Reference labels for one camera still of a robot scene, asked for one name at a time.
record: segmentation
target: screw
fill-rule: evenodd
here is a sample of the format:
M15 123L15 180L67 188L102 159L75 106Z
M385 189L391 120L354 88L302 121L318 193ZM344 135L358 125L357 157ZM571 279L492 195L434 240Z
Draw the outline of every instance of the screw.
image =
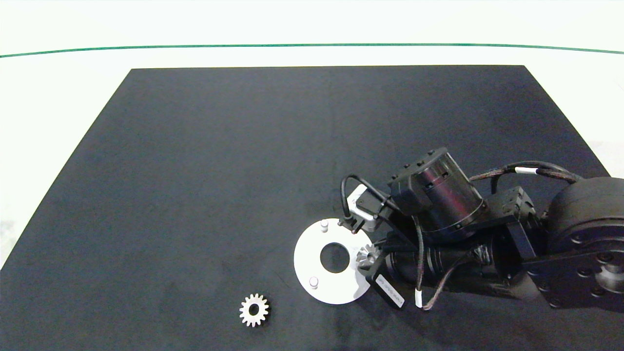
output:
M550 284L548 284L547 282L544 282L544 283L541 283L537 288L540 289L541 292L548 292L550 291Z
M613 260L613 255L609 252L601 252L598 255L596 255L596 259L598 259L600 263L604 264Z
M323 233L327 233L328 226L329 226L329 223L327 222L327 220L326 219L321 219L321 231Z
M548 304L554 309L561 307L561 301L559 299L550 299Z
M592 274L592 270L589 268L579 268L577 269L577 273L579 276L587 278Z
M592 296L601 297L602 295L605 295L607 291L605 291L605 289L603 288L595 287L595 288L592 288L591 292L592 292Z
M317 277L311 277L310 278L310 286L312 287L312 289L318 288L318 278Z
M581 244L583 242L583 240L581 240L581 236L578 234L575 234L573 236L570 237L570 240L574 243L574 244Z

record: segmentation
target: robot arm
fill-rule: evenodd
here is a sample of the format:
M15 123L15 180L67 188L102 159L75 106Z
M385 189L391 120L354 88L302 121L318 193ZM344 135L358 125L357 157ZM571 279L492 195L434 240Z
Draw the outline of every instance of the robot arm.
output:
M570 185L538 216L521 187L497 191L505 173L531 173ZM362 183L346 197L348 179ZM491 179L482 197L472 181ZM624 312L624 179L583 179L547 162L525 161L468 179L445 148L431 150L388 182L389 194L356 175L341 185L352 232L391 230L358 269L388 304L414 294L430 309L443 290L530 299L551 307ZM435 287L422 303L421 285Z

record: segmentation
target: metal gear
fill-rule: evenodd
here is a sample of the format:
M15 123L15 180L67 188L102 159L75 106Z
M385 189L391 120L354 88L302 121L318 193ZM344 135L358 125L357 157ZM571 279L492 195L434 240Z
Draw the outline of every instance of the metal gear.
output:
M356 256L358 268L368 270L379 257L379 253L379 249L374 244L366 244L358 251Z
M239 317L243 319L243 323L247 323L247 327L249 327L250 325L251 327L260 325L263 320L266 320L266 316L269 314L269 305L264 295L249 295L249 297L245 297L245 301L243 301L241 304L243 305L243 307L238 309L240 312L242 312ZM249 308L252 305L258 306L258 313L253 315L249 312Z

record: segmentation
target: black cable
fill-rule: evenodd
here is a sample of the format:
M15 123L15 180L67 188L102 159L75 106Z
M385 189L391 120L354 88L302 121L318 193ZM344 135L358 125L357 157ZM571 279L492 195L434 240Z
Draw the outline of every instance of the black cable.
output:
M536 168L535 173L540 176L545 176L554 179L561 179L567 181L569 184L574 184L584 178L578 174L572 173L567 169L544 161L520 161L506 164L498 169L493 169L482 174L475 175L470 178L470 181L481 180L491 178L490 187L492 194L496 194L498 189L499 179L503 174L515 173L516 167L531 167Z
M458 266L464 263L468 263L470 261L472 261L472 257L470 256L470 251L468 251L466 252L465 255L463 255L462 257L459 257L455 262L453 262L453 264L449 267L449 269L446 270L446 273L444 273L444 276L442 277L442 279L440 279L440 281L437 283L436 292L434 292L433 297L429 299L429 302L426 305L422 306L423 310L428 311L433 308L433 305L436 303L438 296L440 296L440 293L442 292L444 288L444 284L446 284L446 281L449 279L451 274L455 271L455 269Z
M418 264L416 266L416 269L418 270L418 276L416 279L416 290L422 291L422 276L424 275L425 271L425 244L424 239L422 238L422 228L420 222L418 221L418 217L413 216L412 218L414 219L416 233L418 234Z
M371 183L367 182L366 180L358 177L355 174L350 174L344 177L343 181L340 183L340 198L343 205L343 213L345 219L351 218L351 211L349 211L349 202L347 201L346 195L347 180L349 180L349 178L364 184L364 186L367 187L368 190L370 190L371 194L375 196L377 200L381 201L383 204L387 205L391 209L399 211L399 207L390 199L389 196L385 196L384 194L382 194L379 190L377 190L377 188L372 186Z

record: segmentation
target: white cable tie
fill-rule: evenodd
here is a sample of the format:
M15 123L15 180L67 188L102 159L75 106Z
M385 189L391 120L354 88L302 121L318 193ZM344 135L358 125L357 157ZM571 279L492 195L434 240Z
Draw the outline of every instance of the white cable tie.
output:
M537 174L537 168L532 167L516 167L515 172L518 174Z

